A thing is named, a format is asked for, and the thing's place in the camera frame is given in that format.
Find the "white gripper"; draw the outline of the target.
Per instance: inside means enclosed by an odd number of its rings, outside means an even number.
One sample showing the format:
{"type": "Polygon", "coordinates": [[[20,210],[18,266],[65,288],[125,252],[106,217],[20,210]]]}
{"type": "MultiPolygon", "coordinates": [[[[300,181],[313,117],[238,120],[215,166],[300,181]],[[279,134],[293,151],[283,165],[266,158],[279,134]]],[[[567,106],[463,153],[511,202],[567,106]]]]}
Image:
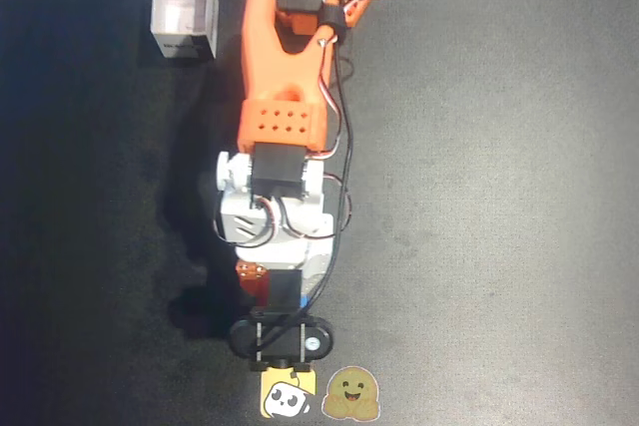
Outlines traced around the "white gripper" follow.
{"type": "Polygon", "coordinates": [[[241,288],[256,303],[267,303],[271,276],[291,271],[289,297],[304,307],[332,256],[333,215],[324,210],[324,195],[302,200],[271,200],[266,208],[248,195],[221,195],[220,230],[235,250],[241,288]]]}

